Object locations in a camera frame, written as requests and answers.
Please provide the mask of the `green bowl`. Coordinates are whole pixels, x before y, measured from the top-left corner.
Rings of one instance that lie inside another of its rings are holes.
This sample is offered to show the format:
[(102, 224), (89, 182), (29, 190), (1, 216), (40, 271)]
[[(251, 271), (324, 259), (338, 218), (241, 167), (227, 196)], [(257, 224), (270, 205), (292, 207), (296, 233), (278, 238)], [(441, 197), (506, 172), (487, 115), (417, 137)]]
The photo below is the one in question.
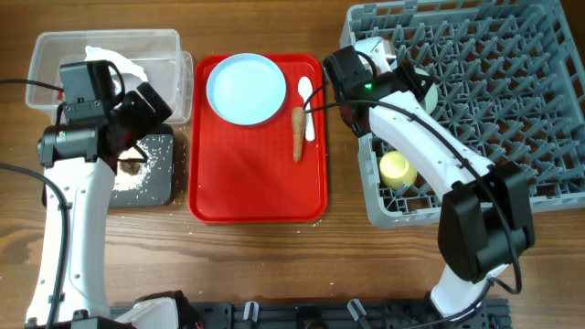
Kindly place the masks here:
[(426, 111), (427, 114), (431, 114), (438, 104), (438, 86), (424, 69), (416, 67), (414, 73), (415, 77), (410, 88), (418, 101), (415, 113), (420, 114), (422, 111)]

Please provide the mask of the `yellow cup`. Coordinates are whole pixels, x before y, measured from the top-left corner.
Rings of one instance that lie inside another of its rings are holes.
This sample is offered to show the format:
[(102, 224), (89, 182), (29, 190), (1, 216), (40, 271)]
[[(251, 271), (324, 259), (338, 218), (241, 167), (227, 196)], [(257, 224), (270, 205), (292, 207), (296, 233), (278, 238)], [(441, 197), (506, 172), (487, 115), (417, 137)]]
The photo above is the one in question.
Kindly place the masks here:
[(416, 168), (398, 151), (384, 154), (379, 161), (378, 171), (382, 182), (394, 190), (412, 186), (418, 175)]

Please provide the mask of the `brown carrot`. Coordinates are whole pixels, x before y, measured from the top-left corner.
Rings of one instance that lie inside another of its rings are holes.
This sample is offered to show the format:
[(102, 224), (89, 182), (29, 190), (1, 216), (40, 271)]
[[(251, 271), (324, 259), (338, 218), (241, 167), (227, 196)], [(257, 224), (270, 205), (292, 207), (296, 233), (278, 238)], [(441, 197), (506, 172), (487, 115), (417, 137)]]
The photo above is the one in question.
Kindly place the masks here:
[(299, 163), (303, 154), (306, 118), (301, 107), (292, 109), (293, 160)]

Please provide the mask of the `light blue plate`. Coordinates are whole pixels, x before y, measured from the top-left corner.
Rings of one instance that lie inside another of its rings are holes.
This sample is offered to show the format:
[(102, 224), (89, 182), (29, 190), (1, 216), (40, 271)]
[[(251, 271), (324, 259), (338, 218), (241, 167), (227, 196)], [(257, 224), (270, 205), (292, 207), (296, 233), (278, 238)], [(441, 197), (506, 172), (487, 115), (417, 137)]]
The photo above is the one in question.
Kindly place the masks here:
[(277, 64), (259, 54), (221, 60), (206, 86), (209, 105), (226, 122), (251, 126), (268, 121), (284, 104), (287, 84)]

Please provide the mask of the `dark brown food lump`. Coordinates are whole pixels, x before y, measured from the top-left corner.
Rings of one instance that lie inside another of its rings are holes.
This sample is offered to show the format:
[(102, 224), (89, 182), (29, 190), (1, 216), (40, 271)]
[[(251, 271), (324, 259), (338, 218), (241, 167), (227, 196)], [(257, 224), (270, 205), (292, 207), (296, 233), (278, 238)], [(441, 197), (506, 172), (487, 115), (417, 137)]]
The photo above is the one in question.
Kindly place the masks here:
[(127, 175), (138, 175), (141, 171), (141, 163), (135, 161), (127, 161), (124, 159), (119, 162), (120, 170)]

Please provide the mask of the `white rice pile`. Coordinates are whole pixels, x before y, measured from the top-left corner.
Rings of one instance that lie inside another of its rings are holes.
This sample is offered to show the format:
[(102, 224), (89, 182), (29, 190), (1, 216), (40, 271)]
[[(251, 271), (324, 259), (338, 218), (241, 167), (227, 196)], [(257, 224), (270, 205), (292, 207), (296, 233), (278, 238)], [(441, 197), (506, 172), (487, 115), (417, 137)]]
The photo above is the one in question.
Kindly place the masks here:
[(169, 134), (148, 135), (139, 140), (135, 147), (121, 154), (120, 161), (141, 163), (138, 175), (127, 175), (117, 168), (113, 190), (116, 193), (157, 192), (159, 188), (171, 184), (173, 176), (174, 138)]

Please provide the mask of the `white tissue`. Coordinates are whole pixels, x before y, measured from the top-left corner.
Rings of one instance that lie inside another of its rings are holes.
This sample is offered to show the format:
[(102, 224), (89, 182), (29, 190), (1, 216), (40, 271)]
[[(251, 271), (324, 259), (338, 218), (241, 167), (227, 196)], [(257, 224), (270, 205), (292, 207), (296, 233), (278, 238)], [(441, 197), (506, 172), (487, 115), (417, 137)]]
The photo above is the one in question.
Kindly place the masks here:
[(118, 52), (105, 48), (86, 46), (85, 53), (86, 61), (106, 60), (111, 62), (120, 71), (125, 89), (127, 90), (133, 90), (137, 85), (148, 81), (143, 67), (133, 63)]

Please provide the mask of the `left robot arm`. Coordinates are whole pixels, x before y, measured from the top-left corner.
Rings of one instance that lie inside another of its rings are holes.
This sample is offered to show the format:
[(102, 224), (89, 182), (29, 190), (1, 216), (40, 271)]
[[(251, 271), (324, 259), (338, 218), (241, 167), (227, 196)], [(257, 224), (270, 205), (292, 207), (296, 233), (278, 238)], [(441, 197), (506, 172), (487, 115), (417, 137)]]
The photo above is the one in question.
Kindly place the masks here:
[(122, 74), (108, 60), (65, 64), (59, 72), (65, 100), (37, 145), (47, 218), (28, 328), (109, 316), (105, 229), (119, 156), (172, 113), (149, 83), (134, 90), (115, 83)]

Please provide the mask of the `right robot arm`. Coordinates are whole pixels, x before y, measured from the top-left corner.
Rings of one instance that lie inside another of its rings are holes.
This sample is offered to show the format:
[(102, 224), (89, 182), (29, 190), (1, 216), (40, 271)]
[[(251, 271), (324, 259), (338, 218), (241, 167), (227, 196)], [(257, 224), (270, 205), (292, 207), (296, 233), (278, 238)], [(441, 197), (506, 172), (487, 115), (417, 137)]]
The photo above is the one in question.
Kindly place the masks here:
[(514, 162), (494, 164), (466, 147), (425, 110), (432, 77), (403, 62), (392, 68), (352, 46), (322, 62), (344, 123), (373, 133), (399, 151), (441, 200), (438, 246), (446, 262), (431, 290), (444, 322), (460, 321), (481, 304), (499, 274), (514, 269), (522, 290), (521, 254), (536, 241), (527, 177)]

